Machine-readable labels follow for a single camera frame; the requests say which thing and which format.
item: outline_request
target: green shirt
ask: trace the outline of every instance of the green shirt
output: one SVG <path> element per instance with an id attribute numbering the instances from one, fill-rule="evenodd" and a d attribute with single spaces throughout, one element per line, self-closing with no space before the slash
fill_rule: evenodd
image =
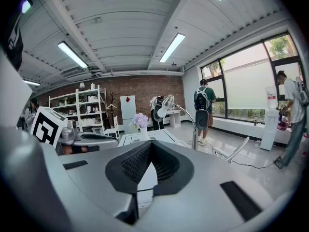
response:
<path id="1" fill-rule="evenodd" d="M 205 88 L 205 86 L 201 86 L 199 88 L 199 90 L 203 91 L 204 88 Z M 205 90 L 205 93 L 206 93 L 207 98 L 208 98 L 208 100 L 210 102 L 207 111 L 209 113 L 212 113 L 212 102 L 211 101 L 215 101 L 216 100 L 216 95 L 214 94 L 214 91 L 213 91 L 213 89 L 211 87 L 207 87 L 207 89 Z M 197 98 L 197 91 L 194 92 L 194 102 L 195 102 L 196 98 Z"/>

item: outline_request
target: window frame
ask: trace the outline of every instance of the window frame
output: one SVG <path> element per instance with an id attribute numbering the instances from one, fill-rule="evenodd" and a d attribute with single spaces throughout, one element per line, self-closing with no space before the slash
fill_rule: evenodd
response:
<path id="1" fill-rule="evenodd" d="M 298 55 L 297 56 L 293 56 L 293 57 L 287 57 L 287 58 L 281 58 L 281 59 L 277 59 L 277 60 L 272 60 L 271 57 L 270 57 L 270 54 L 268 52 L 268 49 L 267 49 L 267 47 L 265 45 L 265 42 L 269 41 L 269 40 L 272 40 L 272 39 L 276 39 L 276 38 L 285 36 L 285 35 L 289 35 L 290 38 L 292 39 L 292 42 L 294 44 L 294 47 L 295 47 Z M 254 123 L 254 121 L 249 120 L 249 119 L 231 118 L 231 117 L 228 116 L 227 87 L 226 87 L 226 81 L 225 81 L 225 72 L 224 72 L 224 70 L 222 68 L 221 60 L 226 58 L 226 57 L 229 57 L 231 55 L 234 55 L 234 54 L 236 54 L 238 52 L 246 50 L 246 49 L 248 49 L 250 47 L 258 45 L 258 44 L 262 44 L 264 49 L 265 49 L 265 51 L 266 51 L 266 53 L 267 53 L 268 60 L 270 62 L 270 65 L 271 65 L 271 68 L 272 68 L 272 72 L 273 72 L 273 78 L 274 78 L 274 82 L 275 82 L 275 86 L 276 86 L 276 90 L 277 90 L 278 101 L 285 101 L 285 97 L 284 97 L 284 95 L 280 95 L 280 93 L 279 93 L 279 85 L 278 85 L 278 79 L 277 79 L 276 66 L 280 66 L 280 65 L 284 65 L 284 64 L 291 64 L 291 63 L 296 63 L 297 62 L 299 64 L 299 66 L 300 66 L 301 74 L 303 75 L 304 69 L 303 69 L 303 65 L 302 65 L 302 62 L 301 62 L 301 59 L 300 59 L 300 56 L 299 56 L 299 51 L 298 51 L 298 49 L 297 49 L 297 47 L 296 47 L 296 45 L 294 43 L 294 40 L 293 40 L 291 34 L 288 31 L 275 34 L 275 35 L 273 35 L 271 37 L 267 37 L 265 39 L 261 39 L 261 40 L 255 42 L 255 43 L 252 43 L 250 45 L 242 47 L 241 49 L 239 49 L 237 51 L 229 53 L 229 54 L 227 54 L 227 55 L 225 55 L 225 56 L 223 56 L 221 58 L 218 58 L 218 59 L 216 59 L 216 60 L 214 60 L 214 61 L 212 61 L 212 62 L 210 62 L 208 64 L 205 64 L 205 65 L 200 67 L 200 70 L 201 70 L 203 78 L 205 78 L 204 77 L 203 69 L 206 68 L 207 66 L 215 63 L 215 62 L 219 62 L 219 67 L 220 67 L 220 71 L 221 71 L 221 75 L 207 79 L 208 83 L 221 79 L 222 80 L 222 85 L 223 85 L 224 98 L 216 99 L 216 102 L 225 102 L 225 116 L 214 116 L 214 117 L 220 117 L 220 118 L 231 119 L 231 120 L 236 120 L 236 121 L 244 121 L 244 122 Z"/>

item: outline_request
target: shelving unit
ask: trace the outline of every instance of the shelving unit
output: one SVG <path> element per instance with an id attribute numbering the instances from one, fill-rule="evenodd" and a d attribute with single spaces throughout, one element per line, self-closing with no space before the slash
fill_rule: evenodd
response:
<path id="1" fill-rule="evenodd" d="M 97 101 L 87 101 L 87 98 L 89 95 L 96 95 L 98 97 Z M 80 97 L 83 96 L 84 98 L 82 99 L 82 102 L 79 102 Z M 75 104 L 68 104 L 68 105 L 63 105 L 63 106 L 57 106 L 57 107 L 51 107 L 51 101 L 64 101 L 64 98 L 68 97 L 69 98 L 75 98 Z M 91 105 L 91 104 L 98 104 L 98 112 L 94 113 L 80 113 L 80 108 L 83 105 Z M 77 117 L 78 121 L 78 127 L 80 132 L 83 132 L 83 127 L 102 127 L 102 130 L 104 131 L 104 126 L 103 126 L 103 119 L 102 119 L 102 114 L 106 113 L 106 89 L 100 88 L 98 85 L 98 88 L 96 89 L 90 89 L 90 90 L 84 90 L 84 91 L 79 91 L 78 89 L 75 90 L 75 93 L 70 93 L 66 95 L 61 95 L 57 97 L 49 97 L 49 107 L 52 109 L 62 109 L 62 108 L 69 108 L 69 107 L 76 107 L 76 115 L 64 115 L 65 117 Z M 98 124 L 91 124 L 91 125 L 82 125 L 82 120 L 81 116 L 91 116 L 91 115 L 99 115 L 101 119 L 101 123 Z"/>

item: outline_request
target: ceiling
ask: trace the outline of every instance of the ceiling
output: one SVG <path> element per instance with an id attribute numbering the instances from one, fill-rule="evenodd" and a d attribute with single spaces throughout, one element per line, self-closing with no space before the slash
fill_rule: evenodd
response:
<path id="1" fill-rule="evenodd" d="M 41 83 L 34 94 L 111 71 L 182 75 L 183 66 L 206 50 L 283 10 L 278 0 L 32 1 L 19 22 L 24 43 L 19 73 Z M 186 38 L 160 63 L 178 32 Z M 58 49 L 61 41 L 89 68 L 78 67 Z"/>

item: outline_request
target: jeans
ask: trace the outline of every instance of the jeans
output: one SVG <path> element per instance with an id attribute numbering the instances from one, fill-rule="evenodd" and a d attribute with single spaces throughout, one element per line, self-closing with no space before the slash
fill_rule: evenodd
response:
<path id="1" fill-rule="evenodd" d="M 155 121 L 154 110 L 151 110 L 151 119 L 153 120 L 154 130 L 164 129 L 163 120 L 161 122 Z"/>
<path id="2" fill-rule="evenodd" d="M 306 125 L 306 115 L 303 119 L 297 123 L 292 123 L 292 133 L 290 140 L 285 148 L 285 155 L 279 160 L 279 162 L 287 166 L 296 154 L 300 141 L 304 134 L 304 128 Z"/>

